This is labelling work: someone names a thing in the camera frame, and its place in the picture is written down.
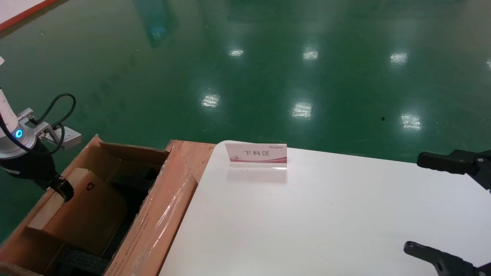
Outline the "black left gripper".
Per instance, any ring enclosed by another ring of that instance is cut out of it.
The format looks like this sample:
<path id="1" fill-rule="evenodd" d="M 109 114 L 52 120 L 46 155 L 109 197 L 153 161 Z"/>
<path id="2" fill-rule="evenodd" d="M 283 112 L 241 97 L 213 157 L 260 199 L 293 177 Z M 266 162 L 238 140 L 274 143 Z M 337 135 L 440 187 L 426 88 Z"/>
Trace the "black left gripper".
<path id="1" fill-rule="evenodd" d="M 74 196 L 74 188 L 67 179 L 61 178 L 56 171 L 54 159 L 48 148 L 44 144 L 35 144 L 32 150 L 42 154 L 25 152 L 18 157 L 1 159 L 1 168 L 8 175 L 18 179 L 31 180 L 44 190 L 51 187 L 65 202 L 70 201 Z"/>

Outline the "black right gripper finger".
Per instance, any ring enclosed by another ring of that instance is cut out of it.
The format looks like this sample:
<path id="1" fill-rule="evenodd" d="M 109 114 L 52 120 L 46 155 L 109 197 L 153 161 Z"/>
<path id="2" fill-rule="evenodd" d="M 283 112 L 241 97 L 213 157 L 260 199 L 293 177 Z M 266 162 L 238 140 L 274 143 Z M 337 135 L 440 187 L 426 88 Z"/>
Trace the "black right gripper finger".
<path id="1" fill-rule="evenodd" d="M 421 259 L 432 264 L 439 276 L 490 276 L 491 264 L 487 263 L 475 267 L 472 263 L 458 256 L 445 253 L 441 250 L 424 246 L 422 244 L 407 241 L 404 244 L 404 252 L 407 255 Z"/>
<path id="2" fill-rule="evenodd" d="M 470 152 L 454 150 L 449 155 L 422 152 L 416 164 L 421 168 L 451 174 L 469 175 L 485 190 L 491 189 L 491 151 Z"/>

